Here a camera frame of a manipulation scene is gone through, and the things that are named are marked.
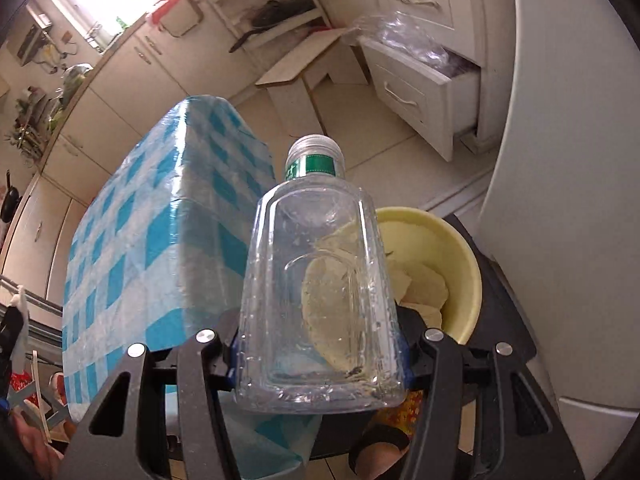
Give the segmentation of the wall water heater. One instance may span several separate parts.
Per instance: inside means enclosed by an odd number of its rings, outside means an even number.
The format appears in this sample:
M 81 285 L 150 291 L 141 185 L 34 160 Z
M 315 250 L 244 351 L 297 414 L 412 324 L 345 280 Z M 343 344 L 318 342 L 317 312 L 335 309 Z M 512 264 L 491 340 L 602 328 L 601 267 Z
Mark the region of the wall water heater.
M 23 26 L 24 35 L 16 50 L 16 57 L 21 66 L 32 62 L 38 51 L 48 42 L 52 22 L 44 12 L 33 6 L 26 6 L 26 24 Z

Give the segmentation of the black pan on shelf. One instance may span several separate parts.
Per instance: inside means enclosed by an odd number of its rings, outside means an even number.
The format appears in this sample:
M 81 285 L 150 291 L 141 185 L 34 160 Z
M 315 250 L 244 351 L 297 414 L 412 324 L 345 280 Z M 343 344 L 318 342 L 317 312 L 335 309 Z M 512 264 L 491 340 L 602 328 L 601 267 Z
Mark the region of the black pan on shelf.
M 314 10 L 315 7 L 312 0 L 268 0 L 250 20 L 252 28 L 235 41 L 229 53 L 239 50 L 251 36 L 262 34 L 289 18 Z

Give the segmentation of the colourful patterned slipper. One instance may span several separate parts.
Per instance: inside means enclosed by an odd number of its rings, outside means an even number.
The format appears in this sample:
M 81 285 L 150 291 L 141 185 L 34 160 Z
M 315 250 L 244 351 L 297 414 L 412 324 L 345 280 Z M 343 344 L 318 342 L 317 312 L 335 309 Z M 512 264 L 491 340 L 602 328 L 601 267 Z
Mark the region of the colourful patterned slipper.
M 369 422 L 368 429 L 375 426 L 395 428 L 412 439 L 421 415 L 422 401 L 422 391 L 410 391 L 405 401 L 396 408 L 383 408 L 376 412 Z

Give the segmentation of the clear plastic bag in drawer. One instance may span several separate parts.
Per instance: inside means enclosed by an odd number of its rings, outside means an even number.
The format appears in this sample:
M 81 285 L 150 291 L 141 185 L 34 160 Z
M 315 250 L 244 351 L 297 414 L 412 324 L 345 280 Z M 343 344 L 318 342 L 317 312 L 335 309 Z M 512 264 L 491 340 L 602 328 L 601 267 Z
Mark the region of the clear plastic bag in drawer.
M 446 70 L 451 65 L 445 48 L 411 16 L 398 11 L 360 16 L 343 36 L 344 41 L 352 46 L 364 38 L 405 53 L 435 70 Z

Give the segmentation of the white hanging cutting board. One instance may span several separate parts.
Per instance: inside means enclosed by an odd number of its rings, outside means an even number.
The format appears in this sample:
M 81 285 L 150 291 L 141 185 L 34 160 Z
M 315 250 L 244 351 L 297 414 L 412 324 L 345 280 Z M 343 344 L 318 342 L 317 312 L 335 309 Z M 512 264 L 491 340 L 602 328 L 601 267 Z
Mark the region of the white hanging cutting board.
M 201 24 L 204 14 L 194 0 L 170 0 L 160 8 L 158 28 L 180 38 Z

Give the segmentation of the clear plastic water bottle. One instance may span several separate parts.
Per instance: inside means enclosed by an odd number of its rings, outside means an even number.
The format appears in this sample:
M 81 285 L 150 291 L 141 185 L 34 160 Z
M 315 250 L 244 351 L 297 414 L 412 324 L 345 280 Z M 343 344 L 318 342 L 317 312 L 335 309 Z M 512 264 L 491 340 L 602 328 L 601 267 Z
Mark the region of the clear plastic water bottle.
M 297 139 L 258 202 L 243 285 L 235 400 L 257 413 L 341 414 L 405 399 L 405 364 L 371 197 L 338 144 Z

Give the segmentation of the yellow plastic trash bucket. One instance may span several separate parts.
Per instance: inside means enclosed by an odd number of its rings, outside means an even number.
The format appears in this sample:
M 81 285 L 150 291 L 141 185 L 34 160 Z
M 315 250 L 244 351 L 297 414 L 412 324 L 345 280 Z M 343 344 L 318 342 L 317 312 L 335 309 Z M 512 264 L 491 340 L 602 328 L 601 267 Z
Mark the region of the yellow plastic trash bucket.
M 466 344 L 482 307 L 480 265 L 470 244 L 450 224 L 426 211 L 385 207 L 376 211 L 386 258 L 418 260 L 446 281 L 449 298 L 442 308 L 442 328 L 458 344 Z M 336 370 L 357 365 L 358 313 L 356 249 L 352 226 L 317 243 L 302 287 L 302 315 L 310 343 Z

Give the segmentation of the black frying pan on counter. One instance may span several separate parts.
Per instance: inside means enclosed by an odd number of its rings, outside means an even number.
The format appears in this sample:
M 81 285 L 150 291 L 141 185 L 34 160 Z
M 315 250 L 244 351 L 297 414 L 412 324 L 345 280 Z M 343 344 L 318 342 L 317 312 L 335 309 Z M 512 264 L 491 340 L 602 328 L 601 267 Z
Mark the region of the black frying pan on counter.
M 1 221 L 10 223 L 13 220 L 17 207 L 20 204 L 22 196 L 18 189 L 11 183 L 11 171 L 6 172 L 6 195 L 1 205 Z

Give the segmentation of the white refrigerator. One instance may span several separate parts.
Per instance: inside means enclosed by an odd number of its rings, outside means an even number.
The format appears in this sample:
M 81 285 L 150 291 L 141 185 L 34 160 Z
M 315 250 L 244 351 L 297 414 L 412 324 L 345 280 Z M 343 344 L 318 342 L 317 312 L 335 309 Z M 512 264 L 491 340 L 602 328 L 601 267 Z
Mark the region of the white refrigerator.
M 589 479 L 639 474 L 639 0 L 515 0 L 478 242 L 533 332 Z

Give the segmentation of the open white bottom drawer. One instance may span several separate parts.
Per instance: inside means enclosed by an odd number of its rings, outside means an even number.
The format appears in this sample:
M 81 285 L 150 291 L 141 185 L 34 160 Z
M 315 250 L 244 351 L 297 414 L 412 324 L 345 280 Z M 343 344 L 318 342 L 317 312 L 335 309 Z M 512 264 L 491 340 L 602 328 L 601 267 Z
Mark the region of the open white bottom drawer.
M 378 98 L 450 162 L 454 138 L 477 126 L 480 69 L 455 54 L 434 68 L 378 40 L 360 46 Z

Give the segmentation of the blue checkered tablecloth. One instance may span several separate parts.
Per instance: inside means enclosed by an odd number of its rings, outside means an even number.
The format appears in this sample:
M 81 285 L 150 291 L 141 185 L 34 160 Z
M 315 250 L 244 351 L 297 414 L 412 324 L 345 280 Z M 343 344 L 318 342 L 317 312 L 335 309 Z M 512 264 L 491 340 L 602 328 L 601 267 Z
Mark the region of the blue checkered tablecloth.
M 166 439 L 193 479 L 300 479 L 320 420 L 235 403 L 238 329 L 268 148 L 225 99 L 190 96 L 134 147 L 72 240 L 62 323 L 64 479 L 166 479 Z

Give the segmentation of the small wooden stool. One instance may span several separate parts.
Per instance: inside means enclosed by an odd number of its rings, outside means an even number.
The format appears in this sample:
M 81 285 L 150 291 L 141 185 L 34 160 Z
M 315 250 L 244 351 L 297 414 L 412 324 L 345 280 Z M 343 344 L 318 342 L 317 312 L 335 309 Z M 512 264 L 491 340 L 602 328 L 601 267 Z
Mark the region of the small wooden stool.
M 323 79 L 334 84 L 368 84 L 354 50 L 342 40 L 345 32 L 346 28 L 313 32 L 255 82 L 267 91 L 284 131 L 292 138 L 326 134 L 312 93 Z

